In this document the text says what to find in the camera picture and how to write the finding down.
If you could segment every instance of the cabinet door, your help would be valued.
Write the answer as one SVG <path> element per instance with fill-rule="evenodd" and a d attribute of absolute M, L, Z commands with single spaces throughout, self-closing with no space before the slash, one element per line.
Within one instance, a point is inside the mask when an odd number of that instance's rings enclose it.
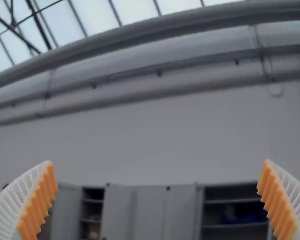
<path fill-rule="evenodd" d="M 105 188 L 101 239 L 131 240 L 132 192 L 131 187 L 120 185 Z"/>
<path fill-rule="evenodd" d="M 174 185 L 166 192 L 164 240 L 196 239 L 196 222 L 200 219 L 198 197 L 195 184 Z"/>
<path fill-rule="evenodd" d="M 51 240 L 78 240 L 81 206 L 81 187 L 58 183 L 53 203 Z"/>
<path fill-rule="evenodd" d="M 165 221 L 165 186 L 136 188 L 133 240 L 162 240 Z"/>

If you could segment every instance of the ceiling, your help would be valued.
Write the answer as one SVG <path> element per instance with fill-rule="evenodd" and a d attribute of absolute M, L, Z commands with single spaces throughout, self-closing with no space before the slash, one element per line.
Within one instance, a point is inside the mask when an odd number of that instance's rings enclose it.
<path fill-rule="evenodd" d="M 0 0 L 0 72 L 71 42 L 161 15 L 239 0 Z"/>

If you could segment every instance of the metal rail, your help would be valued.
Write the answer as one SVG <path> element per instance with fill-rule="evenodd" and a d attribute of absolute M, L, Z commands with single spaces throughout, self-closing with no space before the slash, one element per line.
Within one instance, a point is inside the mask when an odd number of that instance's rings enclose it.
<path fill-rule="evenodd" d="M 0 72 L 0 87 L 93 56 L 177 36 L 228 27 L 300 20 L 300 0 L 241 1 L 152 18 L 41 54 Z"/>

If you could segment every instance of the white wall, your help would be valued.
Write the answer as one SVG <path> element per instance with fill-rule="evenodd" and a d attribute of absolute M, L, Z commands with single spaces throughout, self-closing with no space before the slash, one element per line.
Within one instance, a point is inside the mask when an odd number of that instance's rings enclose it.
<path fill-rule="evenodd" d="M 46 159 L 58 181 L 139 185 L 253 180 L 266 158 L 300 179 L 300 82 L 0 127 L 0 187 Z"/>

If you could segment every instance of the metal shelf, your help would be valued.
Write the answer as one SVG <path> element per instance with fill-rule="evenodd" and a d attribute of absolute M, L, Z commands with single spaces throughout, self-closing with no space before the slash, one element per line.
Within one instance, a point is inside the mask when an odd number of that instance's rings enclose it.
<path fill-rule="evenodd" d="M 101 220 L 92 220 L 92 219 L 81 218 L 81 222 L 89 223 L 89 224 L 100 224 Z"/>
<path fill-rule="evenodd" d="M 268 226 L 268 221 L 243 223 L 243 224 L 213 224 L 203 225 L 203 229 L 237 229 L 237 228 L 249 228 L 249 227 L 263 227 Z"/>
<path fill-rule="evenodd" d="M 253 198 L 240 198 L 240 199 L 221 199 L 221 200 L 205 200 L 203 203 L 206 205 L 212 204 L 240 204 L 240 203 L 252 203 L 259 202 L 260 197 Z"/>
<path fill-rule="evenodd" d="M 93 198 L 84 198 L 82 199 L 84 203 L 90 203 L 90 204 L 103 204 L 103 199 L 93 199 Z"/>

